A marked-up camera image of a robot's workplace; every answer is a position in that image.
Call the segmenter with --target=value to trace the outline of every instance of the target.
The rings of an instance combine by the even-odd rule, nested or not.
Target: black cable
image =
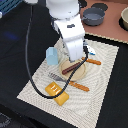
[[[33,6],[31,6],[31,17],[30,17],[30,22],[29,22],[29,25],[28,25],[28,30],[27,30],[27,35],[26,35],[26,45],[25,45],[25,62],[26,62],[26,68],[27,68],[27,72],[28,72],[28,76],[29,76],[29,79],[30,79],[30,82],[33,86],[33,88],[35,89],[35,91],[42,97],[44,98],[47,98],[47,99],[53,99],[53,98],[56,98],[58,97],[59,95],[61,95],[65,89],[67,88],[69,82],[70,82],[70,79],[72,78],[73,74],[76,72],[76,70],[87,60],[88,58],[88,49],[86,46],[84,46],[84,51],[85,51],[85,54],[86,54],[86,57],[85,59],[73,70],[73,72],[71,73],[69,79],[67,80],[64,88],[61,90],[60,93],[58,93],[57,95],[55,96],[46,96],[44,94],[42,94],[36,87],[33,79],[32,79],[32,76],[31,76],[31,73],[30,73],[30,70],[29,70],[29,63],[28,63],[28,41],[29,41],[29,33],[30,33],[30,28],[31,28],[31,24],[32,24],[32,19],[33,19]]]

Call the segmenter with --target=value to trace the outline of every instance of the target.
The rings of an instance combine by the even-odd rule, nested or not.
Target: placemat
[[[118,47],[87,39],[86,41],[96,51],[96,55],[89,55],[89,58],[102,63],[101,65],[95,65],[86,62],[86,76],[82,80],[77,81],[77,83],[89,87],[89,92],[69,85],[65,90],[69,94],[69,100],[63,106],[59,106],[53,99],[45,99],[38,95],[29,81],[17,98],[78,128],[95,128]],[[60,64],[67,58],[63,54],[65,50],[63,49],[61,38],[55,44],[55,48],[58,51]],[[60,76],[58,67],[59,65],[48,66],[45,59],[33,75],[37,88],[45,95],[48,95],[45,92],[45,87],[54,81],[48,77],[48,73],[52,72]],[[61,88],[65,85],[64,82],[55,82]]]

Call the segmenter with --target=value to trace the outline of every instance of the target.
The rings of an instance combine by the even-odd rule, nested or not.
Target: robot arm
[[[85,30],[80,18],[78,0],[24,0],[29,4],[40,4],[49,9],[53,29],[60,34],[73,62],[82,58]]]

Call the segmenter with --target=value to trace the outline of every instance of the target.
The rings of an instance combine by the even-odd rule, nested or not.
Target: gray bowl
[[[104,20],[105,12],[99,8],[88,8],[83,12],[83,22],[90,26],[100,25]]]
[[[128,7],[122,11],[121,17],[123,19],[124,27],[128,30]]]

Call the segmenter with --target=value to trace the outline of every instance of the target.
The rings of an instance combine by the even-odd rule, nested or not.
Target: dark table surface
[[[50,128],[74,128],[16,98],[29,80],[25,67],[29,18],[30,6],[22,3],[0,19],[0,104]],[[48,9],[36,5],[28,51],[32,74],[44,60],[46,49],[59,39],[50,22]],[[89,35],[85,38],[119,47],[96,128],[128,128],[128,45]]]

